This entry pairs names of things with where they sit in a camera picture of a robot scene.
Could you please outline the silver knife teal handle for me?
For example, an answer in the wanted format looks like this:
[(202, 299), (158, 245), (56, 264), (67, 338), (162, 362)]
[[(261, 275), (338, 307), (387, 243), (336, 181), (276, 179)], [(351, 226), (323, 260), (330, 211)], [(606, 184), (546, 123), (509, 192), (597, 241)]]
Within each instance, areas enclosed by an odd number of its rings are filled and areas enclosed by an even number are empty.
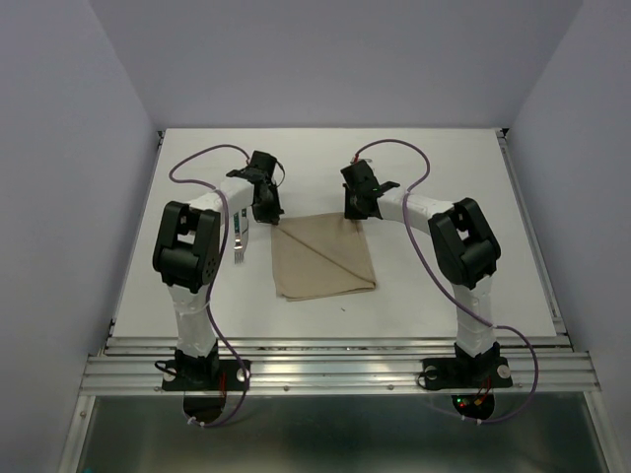
[(240, 213), (240, 233), (241, 233), (242, 251), (245, 251), (246, 247), (247, 247), (247, 243), (248, 243), (247, 208), (241, 209), (241, 213)]

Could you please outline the silver fork teal handle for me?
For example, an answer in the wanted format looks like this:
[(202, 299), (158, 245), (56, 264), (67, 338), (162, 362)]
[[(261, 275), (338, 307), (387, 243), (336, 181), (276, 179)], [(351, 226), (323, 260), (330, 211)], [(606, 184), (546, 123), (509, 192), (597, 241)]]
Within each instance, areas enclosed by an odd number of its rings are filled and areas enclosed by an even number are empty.
[(244, 237), (242, 233), (242, 211), (234, 214), (234, 262), (236, 265), (241, 264), (244, 261)]

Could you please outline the beige cloth napkin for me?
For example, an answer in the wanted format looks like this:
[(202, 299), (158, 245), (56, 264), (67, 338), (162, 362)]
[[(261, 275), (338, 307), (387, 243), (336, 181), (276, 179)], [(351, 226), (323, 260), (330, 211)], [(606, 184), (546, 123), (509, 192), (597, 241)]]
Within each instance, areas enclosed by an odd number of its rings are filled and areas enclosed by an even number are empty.
[(271, 257), (276, 294), (289, 302), (377, 287), (363, 226), (341, 213), (282, 220), (271, 229)]

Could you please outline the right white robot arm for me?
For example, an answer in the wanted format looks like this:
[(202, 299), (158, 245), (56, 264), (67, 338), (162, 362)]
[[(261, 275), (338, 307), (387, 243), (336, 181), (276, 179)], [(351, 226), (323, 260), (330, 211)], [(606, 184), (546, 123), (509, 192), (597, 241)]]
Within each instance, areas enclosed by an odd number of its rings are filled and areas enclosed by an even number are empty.
[(489, 373), (484, 353), (496, 344), (491, 321), (491, 277), (501, 256), (498, 240), (479, 204), (472, 198), (442, 201), (406, 191), (393, 181), (378, 182), (364, 161), (341, 170), (344, 217), (350, 220), (399, 222), (410, 237), (417, 230), (431, 238), (435, 259), (447, 290), (427, 267), (430, 277), (456, 306), (456, 378), (475, 384)]

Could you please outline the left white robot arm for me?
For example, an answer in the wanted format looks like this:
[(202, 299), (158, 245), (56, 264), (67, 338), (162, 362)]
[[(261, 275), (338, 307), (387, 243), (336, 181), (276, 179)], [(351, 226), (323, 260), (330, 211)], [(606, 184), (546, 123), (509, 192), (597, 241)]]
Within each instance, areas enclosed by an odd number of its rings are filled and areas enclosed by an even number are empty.
[(283, 210), (274, 179), (279, 167), (275, 157), (255, 151), (244, 168), (229, 171), (218, 185), (169, 174), (174, 183), (199, 185), (207, 191), (186, 202), (166, 204), (152, 257), (153, 268), (172, 297), (176, 352), (191, 358), (184, 373), (196, 387), (210, 387), (219, 378), (219, 364), (208, 357), (217, 345), (208, 316), (209, 292), (234, 228), (232, 219), (250, 209), (259, 223), (280, 222)]

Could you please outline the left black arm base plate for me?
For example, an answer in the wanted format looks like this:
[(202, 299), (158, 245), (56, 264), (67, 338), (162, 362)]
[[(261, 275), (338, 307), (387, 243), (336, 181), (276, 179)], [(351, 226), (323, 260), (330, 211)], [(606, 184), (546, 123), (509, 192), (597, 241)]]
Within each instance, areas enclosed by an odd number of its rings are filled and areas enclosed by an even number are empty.
[(156, 361), (154, 367), (162, 374), (162, 389), (166, 392), (243, 391), (248, 382), (236, 360), (220, 359), (215, 373), (200, 370), (180, 373), (175, 360)]

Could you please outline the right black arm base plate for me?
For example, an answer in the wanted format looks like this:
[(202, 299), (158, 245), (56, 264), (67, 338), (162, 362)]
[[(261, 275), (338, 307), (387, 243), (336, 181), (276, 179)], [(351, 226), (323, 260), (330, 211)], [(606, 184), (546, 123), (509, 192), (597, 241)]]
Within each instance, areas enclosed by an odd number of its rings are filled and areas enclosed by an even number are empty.
[(422, 371), (416, 383), (429, 391), (455, 389), (459, 391), (477, 389), (490, 381), (491, 388), (513, 386), (511, 373), (500, 375), (498, 368), (507, 367), (508, 362), (500, 357), (489, 363), (467, 361), (458, 358), (430, 358), (421, 361)]

